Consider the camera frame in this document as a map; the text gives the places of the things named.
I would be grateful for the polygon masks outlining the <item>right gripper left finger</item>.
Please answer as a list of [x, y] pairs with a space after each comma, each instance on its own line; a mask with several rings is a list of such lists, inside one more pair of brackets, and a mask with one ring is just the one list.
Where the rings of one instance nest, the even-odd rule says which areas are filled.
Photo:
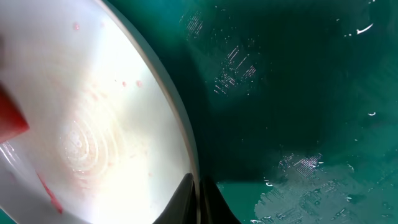
[[154, 224], [195, 224], [195, 186], [186, 174]]

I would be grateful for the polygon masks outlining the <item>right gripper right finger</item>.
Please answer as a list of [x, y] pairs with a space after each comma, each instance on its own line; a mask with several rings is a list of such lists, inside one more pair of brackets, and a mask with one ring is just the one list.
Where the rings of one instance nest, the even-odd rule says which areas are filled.
[[210, 177], [200, 182], [200, 210], [203, 224], [241, 224]]

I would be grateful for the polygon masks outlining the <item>light blue plate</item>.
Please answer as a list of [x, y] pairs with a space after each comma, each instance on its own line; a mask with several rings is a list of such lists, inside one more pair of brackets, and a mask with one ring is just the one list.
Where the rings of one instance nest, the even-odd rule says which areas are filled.
[[187, 112], [108, 1], [1, 2], [1, 83], [29, 130], [1, 143], [16, 223], [154, 223], [198, 162]]

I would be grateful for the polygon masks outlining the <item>green and red sponge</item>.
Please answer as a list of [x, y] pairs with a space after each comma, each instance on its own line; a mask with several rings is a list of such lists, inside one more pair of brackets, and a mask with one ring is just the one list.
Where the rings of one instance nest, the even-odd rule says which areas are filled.
[[4, 143], [29, 130], [28, 122], [11, 93], [1, 83], [0, 142]]

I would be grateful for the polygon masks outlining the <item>teal plastic tray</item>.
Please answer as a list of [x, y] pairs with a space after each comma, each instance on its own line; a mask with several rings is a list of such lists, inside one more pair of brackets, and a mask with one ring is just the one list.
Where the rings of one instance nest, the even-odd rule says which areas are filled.
[[241, 223], [397, 222], [396, 1], [108, 1]]

